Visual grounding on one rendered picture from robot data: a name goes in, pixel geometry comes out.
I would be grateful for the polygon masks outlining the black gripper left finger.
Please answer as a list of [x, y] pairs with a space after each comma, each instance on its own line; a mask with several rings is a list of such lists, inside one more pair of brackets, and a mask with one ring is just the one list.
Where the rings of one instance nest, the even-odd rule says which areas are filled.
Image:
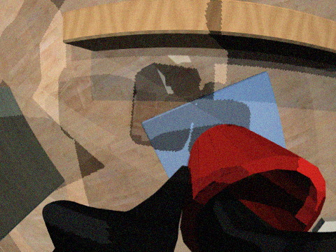
[[181, 165], [159, 190], [132, 210], [112, 211], [49, 202], [42, 217], [53, 246], [78, 252], [174, 252], [187, 193], [188, 166]]

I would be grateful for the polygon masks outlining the red cup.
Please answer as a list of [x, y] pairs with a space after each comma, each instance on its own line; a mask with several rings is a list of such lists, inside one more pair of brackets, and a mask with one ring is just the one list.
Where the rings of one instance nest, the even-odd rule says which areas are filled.
[[215, 126], [196, 139], [188, 173], [180, 230], [191, 252], [200, 252], [197, 214], [224, 188], [272, 227], [289, 232], [308, 232], [326, 198], [318, 167], [235, 124]]

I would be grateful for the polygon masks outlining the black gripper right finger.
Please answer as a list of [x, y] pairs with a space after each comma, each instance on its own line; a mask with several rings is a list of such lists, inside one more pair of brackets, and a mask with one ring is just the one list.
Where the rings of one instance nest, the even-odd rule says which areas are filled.
[[197, 213], [199, 252], [336, 252], [336, 232], [278, 230], [227, 188]]

